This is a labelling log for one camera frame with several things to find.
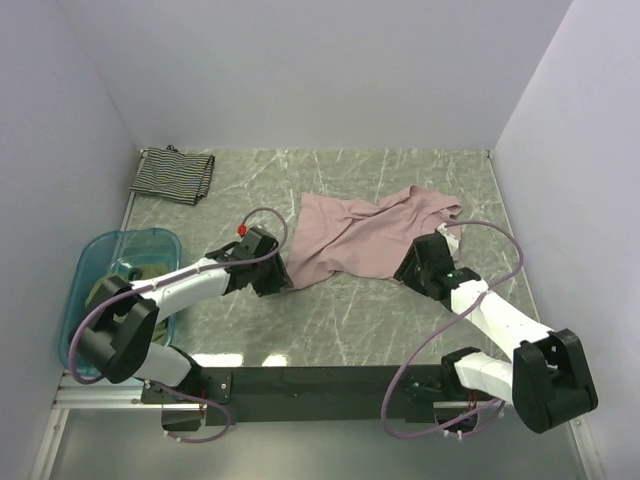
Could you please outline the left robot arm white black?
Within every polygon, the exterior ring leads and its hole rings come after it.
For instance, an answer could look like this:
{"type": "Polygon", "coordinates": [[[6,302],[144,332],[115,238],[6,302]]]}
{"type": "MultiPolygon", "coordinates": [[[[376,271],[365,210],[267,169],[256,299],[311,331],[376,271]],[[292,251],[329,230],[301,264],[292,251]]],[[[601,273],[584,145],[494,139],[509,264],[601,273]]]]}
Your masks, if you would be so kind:
{"type": "Polygon", "coordinates": [[[279,254],[282,242],[259,227],[206,254],[192,265],[148,280],[110,277],[101,285],[76,329],[68,368],[77,382],[91,384],[76,367],[81,355],[113,384],[129,378],[164,384],[176,401],[193,399],[200,366],[188,354],[153,342],[156,325],[208,298],[253,288],[257,296],[292,286],[279,254]]]}

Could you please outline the pink tank top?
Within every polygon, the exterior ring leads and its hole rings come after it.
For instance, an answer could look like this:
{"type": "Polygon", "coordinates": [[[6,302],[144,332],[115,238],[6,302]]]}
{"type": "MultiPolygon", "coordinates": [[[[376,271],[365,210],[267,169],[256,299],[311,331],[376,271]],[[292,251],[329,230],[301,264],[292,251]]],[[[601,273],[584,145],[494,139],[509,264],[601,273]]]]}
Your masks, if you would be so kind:
{"type": "Polygon", "coordinates": [[[458,198],[411,185],[377,203],[305,193],[287,262],[296,290],[335,273],[390,280],[413,240],[453,221],[458,198]]]}

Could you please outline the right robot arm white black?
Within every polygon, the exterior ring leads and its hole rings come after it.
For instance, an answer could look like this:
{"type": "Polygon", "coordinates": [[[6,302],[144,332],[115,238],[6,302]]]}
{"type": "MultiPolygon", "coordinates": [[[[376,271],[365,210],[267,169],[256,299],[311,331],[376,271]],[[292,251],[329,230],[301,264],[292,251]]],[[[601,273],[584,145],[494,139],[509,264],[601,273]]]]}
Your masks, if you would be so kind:
{"type": "Polygon", "coordinates": [[[456,401],[471,391],[483,392],[512,405],[535,433],[597,408],[579,337],[531,319],[491,291],[476,272],[456,267],[442,234],[415,238],[394,277],[469,321],[507,357],[497,360],[474,347],[447,354],[435,385],[402,381],[418,399],[456,401]]]}

